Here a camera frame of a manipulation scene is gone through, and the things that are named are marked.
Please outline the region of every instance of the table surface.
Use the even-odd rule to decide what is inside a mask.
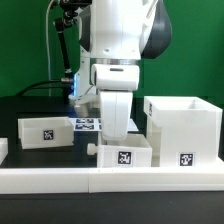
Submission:
[[[96,142],[97,133],[75,134],[76,144],[73,147],[32,151],[21,149],[18,118],[75,117],[73,107],[65,105],[61,98],[3,97],[0,98],[0,108],[0,137],[6,137],[9,141],[9,154],[1,169],[96,166],[96,158],[87,156],[86,146],[90,141]],[[135,99],[132,118],[140,132],[144,133],[146,117],[141,108],[143,100]],[[219,224],[224,220],[223,209],[224,192],[0,195],[1,224]]]

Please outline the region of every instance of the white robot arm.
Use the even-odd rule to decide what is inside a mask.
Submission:
[[[112,144],[124,140],[133,91],[139,84],[138,62],[158,56],[169,45],[171,26],[169,18],[161,19],[167,17],[163,0],[61,2],[85,5],[78,16],[80,45],[90,55],[90,82],[100,98],[102,135]],[[151,38],[152,30],[156,41]],[[161,32],[167,32],[165,41],[158,39]]]

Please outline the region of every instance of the white container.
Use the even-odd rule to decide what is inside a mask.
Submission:
[[[7,155],[8,155],[8,140],[7,138],[0,138],[0,164],[2,164]]]
[[[151,167],[152,148],[143,135],[128,134],[117,145],[106,145],[98,136],[97,167]]]
[[[145,97],[153,166],[207,166],[216,162],[222,110],[197,97]]]
[[[23,149],[73,145],[73,125],[68,117],[19,119]]]

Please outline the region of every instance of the white cube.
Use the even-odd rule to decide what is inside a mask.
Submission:
[[[106,145],[98,138],[97,167],[150,167],[152,148],[143,135],[128,134],[118,145]]]
[[[222,110],[197,97],[145,97],[153,166],[206,166],[216,162]]]
[[[19,119],[23,149],[73,145],[73,125],[68,117]]]

